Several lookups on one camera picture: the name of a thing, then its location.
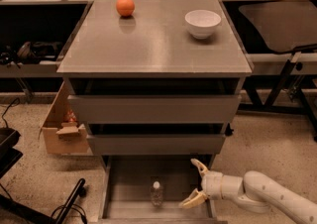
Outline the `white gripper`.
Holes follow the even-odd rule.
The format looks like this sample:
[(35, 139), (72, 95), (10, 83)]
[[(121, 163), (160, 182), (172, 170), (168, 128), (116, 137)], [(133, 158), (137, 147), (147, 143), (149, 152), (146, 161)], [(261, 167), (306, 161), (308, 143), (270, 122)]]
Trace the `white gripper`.
[(202, 178), (202, 191), (195, 188), (190, 195), (179, 203), (179, 207), (189, 209), (204, 203), (207, 199), (218, 200), (222, 198), (223, 174), (217, 171), (210, 171), (208, 167), (198, 159), (191, 159), (191, 163), (197, 167)]

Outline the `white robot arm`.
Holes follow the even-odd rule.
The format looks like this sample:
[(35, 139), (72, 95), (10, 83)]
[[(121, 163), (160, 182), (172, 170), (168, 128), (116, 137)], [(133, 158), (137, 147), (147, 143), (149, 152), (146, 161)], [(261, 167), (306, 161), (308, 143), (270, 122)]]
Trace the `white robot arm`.
[(258, 171), (243, 177), (224, 175), (210, 170), (198, 159), (191, 159), (201, 177), (201, 190), (195, 188), (179, 206), (193, 208), (207, 200), (230, 200), (238, 207), (266, 213), (276, 207), (296, 224), (317, 224), (317, 204), (280, 185)]

